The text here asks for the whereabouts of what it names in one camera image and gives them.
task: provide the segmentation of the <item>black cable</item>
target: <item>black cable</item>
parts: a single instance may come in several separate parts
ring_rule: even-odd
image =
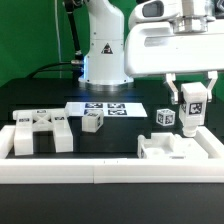
[[[58,63],[52,63],[52,64],[44,65],[44,66],[38,68],[37,70],[31,72],[29,75],[26,76],[26,78],[32,79],[38,72],[47,71],[47,70],[44,70],[44,69],[55,67],[55,66],[60,66],[60,65],[71,65],[71,62],[58,62]]]
[[[68,19],[69,19],[71,32],[72,32],[73,45],[76,52],[76,59],[82,60],[83,55],[82,55],[80,44],[79,44],[79,38],[78,38],[77,29],[76,29],[74,15],[72,13],[68,13]]]

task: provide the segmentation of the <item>white foam block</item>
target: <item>white foam block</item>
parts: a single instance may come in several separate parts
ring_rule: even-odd
[[[32,111],[18,113],[14,137],[15,155],[33,154],[33,116]]]
[[[206,127],[198,127],[194,139],[209,154],[209,158],[224,158],[224,145]]]
[[[13,147],[15,126],[6,125],[0,131],[0,159],[5,159]]]
[[[102,110],[92,110],[82,117],[82,131],[97,132],[103,125],[104,114]]]
[[[51,122],[53,123],[56,152],[72,152],[73,136],[65,112],[51,111]]]

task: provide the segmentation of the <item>white robot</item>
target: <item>white robot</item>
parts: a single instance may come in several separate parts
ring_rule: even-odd
[[[222,10],[224,1],[218,1]],[[194,137],[204,124],[207,101],[224,70],[224,19],[214,17],[212,0],[143,1],[133,10],[125,45],[125,72],[130,77],[163,75],[172,103],[181,104],[183,132]],[[205,73],[207,85],[182,84],[176,74]]]
[[[90,50],[84,57],[79,85],[98,91],[131,87],[133,78],[124,72],[123,13],[108,0],[64,0],[64,4],[68,14],[83,4],[89,12]]]

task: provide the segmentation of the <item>white block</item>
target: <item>white block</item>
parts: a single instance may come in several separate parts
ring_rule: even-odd
[[[151,139],[138,137],[138,157],[142,159],[208,159],[208,153],[193,139],[172,133],[152,133]]]
[[[224,158],[224,145],[206,127],[198,127],[194,139],[207,151],[210,158]]]
[[[17,115],[14,149],[16,156],[33,154],[32,111],[22,111]]]
[[[56,152],[72,152],[73,135],[65,111],[52,110],[51,122],[53,124],[53,135]]]
[[[198,125],[204,124],[208,91],[200,82],[181,85],[184,104],[180,106],[179,118],[186,137],[194,137]]]
[[[0,131],[0,159],[5,159],[13,147],[15,126],[6,125]]]
[[[169,109],[157,110],[156,123],[162,126],[174,125],[175,112]]]
[[[104,113],[102,110],[91,110],[82,117],[82,131],[97,132],[103,125]]]

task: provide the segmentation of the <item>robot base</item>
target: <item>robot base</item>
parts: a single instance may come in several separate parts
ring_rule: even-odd
[[[116,92],[116,91],[133,88],[134,81],[133,79],[131,79],[130,81],[127,81],[123,84],[103,85],[103,84],[89,83],[79,79],[79,87],[84,89],[94,90],[94,91]]]

